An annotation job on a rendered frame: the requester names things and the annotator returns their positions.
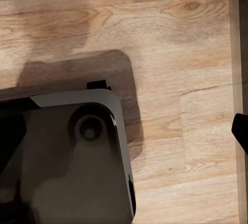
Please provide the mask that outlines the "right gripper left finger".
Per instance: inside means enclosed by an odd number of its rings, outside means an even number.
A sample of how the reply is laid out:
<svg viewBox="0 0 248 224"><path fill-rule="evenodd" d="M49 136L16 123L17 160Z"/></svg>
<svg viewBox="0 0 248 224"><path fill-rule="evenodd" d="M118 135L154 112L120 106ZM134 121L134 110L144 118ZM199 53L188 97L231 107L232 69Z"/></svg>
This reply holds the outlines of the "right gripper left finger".
<svg viewBox="0 0 248 224"><path fill-rule="evenodd" d="M0 175L27 133L23 114L0 119Z"/></svg>

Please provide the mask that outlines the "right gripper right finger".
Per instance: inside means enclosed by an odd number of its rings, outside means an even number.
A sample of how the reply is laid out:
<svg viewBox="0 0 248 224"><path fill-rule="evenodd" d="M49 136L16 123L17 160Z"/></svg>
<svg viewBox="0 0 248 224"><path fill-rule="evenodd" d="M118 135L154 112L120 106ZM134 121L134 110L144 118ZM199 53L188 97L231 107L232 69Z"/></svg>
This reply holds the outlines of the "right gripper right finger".
<svg viewBox="0 0 248 224"><path fill-rule="evenodd" d="M248 116L236 114L232 125L231 132L248 155Z"/></svg>

